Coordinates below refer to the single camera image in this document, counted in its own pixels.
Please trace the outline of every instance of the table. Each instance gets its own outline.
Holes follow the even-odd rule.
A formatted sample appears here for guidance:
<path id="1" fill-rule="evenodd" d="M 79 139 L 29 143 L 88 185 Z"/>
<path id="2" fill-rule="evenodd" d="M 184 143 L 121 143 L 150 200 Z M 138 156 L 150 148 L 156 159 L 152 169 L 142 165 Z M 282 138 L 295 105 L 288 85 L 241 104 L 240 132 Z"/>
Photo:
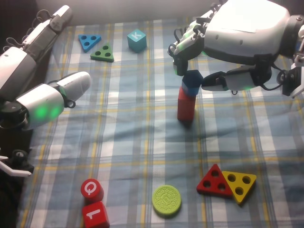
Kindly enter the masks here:
<path id="1" fill-rule="evenodd" d="M 111 228 L 302 228 L 304 225 L 304 99 L 260 87 L 227 92 L 200 90 L 191 126 L 177 120 L 181 77 L 167 48 L 175 28 L 192 18 L 68 27 L 55 43 L 46 81 L 86 71 L 92 86 L 56 120 L 34 131 L 18 227 L 83 226 L 80 186 L 87 178 L 104 188 Z M 127 35 L 139 29 L 147 48 L 129 50 Z M 113 63 L 93 61 L 79 34 L 101 34 Z M 290 61 L 276 64 L 288 69 Z M 189 62 L 203 76 L 237 64 L 200 55 Z M 276 85 L 277 70 L 266 83 Z M 243 207 L 233 199 L 202 196 L 196 186 L 213 164 L 222 171 L 257 175 Z M 152 208 L 163 184 L 182 197 L 179 214 L 164 220 Z"/>

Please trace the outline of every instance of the robotic arm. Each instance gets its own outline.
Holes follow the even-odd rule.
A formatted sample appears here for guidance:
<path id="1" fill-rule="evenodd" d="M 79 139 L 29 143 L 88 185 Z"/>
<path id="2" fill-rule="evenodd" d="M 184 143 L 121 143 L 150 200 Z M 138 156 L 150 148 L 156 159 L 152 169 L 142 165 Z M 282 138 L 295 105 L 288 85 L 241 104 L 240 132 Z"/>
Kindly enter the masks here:
<path id="1" fill-rule="evenodd" d="M 8 46 L 0 56 L 0 128 L 30 130 L 52 121 L 65 107 L 74 108 L 76 100 L 90 87 L 90 75 L 76 72 L 24 91 L 37 64 L 71 18 L 72 10 L 68 6 L 63 6 L 52 16 L 41 10 L 21 44 L 7 38 Z M 36 21 L 40 23 L 33 28 Z M 12 159 L 0 156 L 0 169 L 10 176 L 29 176 L 34 167 L 24 163 L 26 156 L 23 151 L 14 151 Z"/>
<path id="2" fill-rule="evenodd" d="M 176 31 L 180 30 L 179 39 Z M 176 42 L 168 48 L 179 76 L 187 73 L 188 60 L 202 51 L 208 56 L 243 64 L 228 72 L 205 77 L 202 89 L 240 91 L 260 86 L 274 90 L 283 86 L 283 94 L 295 97 L 304 91 L 304 16 L 290 16 L 287 9 L 267 0 L 228 0 L 213 3 L 211 10 L 190 24 L 185 33 L 174 31 Z M 296 50 L 299 38 L 302 44 Z M 279 55 L 294 59 L 292 69 L 281 70 L 274 64 Z M 268 89 L 264 83 L 279 69 L 279 85 Z"/>

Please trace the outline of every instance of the green triangle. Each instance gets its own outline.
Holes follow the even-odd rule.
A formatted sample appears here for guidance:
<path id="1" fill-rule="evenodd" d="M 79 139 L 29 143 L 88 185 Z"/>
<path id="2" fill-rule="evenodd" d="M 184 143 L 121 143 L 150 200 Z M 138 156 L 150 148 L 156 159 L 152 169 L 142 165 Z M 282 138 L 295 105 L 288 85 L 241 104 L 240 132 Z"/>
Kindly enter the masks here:
<path id="1" fill-rule="evenodd" d="M 98 49 L 90 55 L 91 59 L 105 62 L 114 62 L 112 48 L 109 43 L 106 43 L 102 48 Z"/>

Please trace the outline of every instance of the teal cube with letter k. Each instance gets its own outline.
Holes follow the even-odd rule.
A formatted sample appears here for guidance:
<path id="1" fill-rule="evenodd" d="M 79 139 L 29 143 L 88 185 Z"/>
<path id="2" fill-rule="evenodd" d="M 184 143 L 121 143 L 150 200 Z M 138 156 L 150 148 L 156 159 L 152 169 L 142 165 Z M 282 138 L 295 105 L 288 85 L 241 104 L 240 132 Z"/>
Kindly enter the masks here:
<path id="1" fill-rule="evenodd" d="M 134 52 L 139 53 L 147 47 L 146 34 L 140 30 L 134 30 L 127 37 L 129 48 Z"/>

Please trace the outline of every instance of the lime green round cookie toy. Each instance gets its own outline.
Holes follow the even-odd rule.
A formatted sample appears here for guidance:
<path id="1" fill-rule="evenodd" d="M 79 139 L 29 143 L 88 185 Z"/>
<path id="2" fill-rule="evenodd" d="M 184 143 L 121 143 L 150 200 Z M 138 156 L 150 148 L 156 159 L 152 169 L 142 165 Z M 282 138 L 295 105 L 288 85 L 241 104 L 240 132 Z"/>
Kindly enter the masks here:
<path id="1" fill-rule="evenodd" d="M 175 187 L 162 185 L 153 193 L 152 204 L 160 216 L 174 216 L 181 207 L 181 195 Z"/>

